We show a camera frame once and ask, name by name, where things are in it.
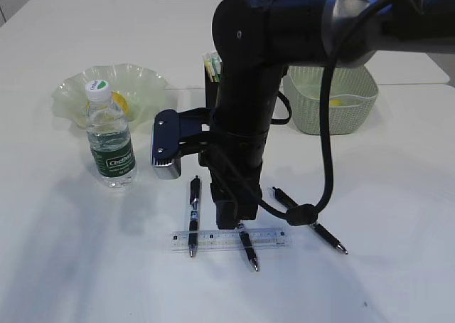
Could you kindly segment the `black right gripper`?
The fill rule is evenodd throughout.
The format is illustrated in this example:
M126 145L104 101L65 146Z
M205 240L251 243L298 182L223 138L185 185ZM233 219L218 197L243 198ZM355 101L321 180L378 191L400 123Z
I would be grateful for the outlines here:
M203 150L198 154L198 162L209 169L218 229L233 230L237 220L255 220L259 204L219 151L214 146Z

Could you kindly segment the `black blue right robot arm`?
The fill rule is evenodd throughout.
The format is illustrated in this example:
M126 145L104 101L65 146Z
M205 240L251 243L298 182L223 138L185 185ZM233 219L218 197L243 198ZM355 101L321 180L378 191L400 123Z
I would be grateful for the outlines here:
M454 0L223 0L212 24L222 59L210 114L214 142L203 155L216 224L233 229L258 208L292 226L313 223L333 191L329 91L337 67L364 64L377 51L454 52ZM320 133L323 194L286 212L262 200L262 155L284 72L323 68Z

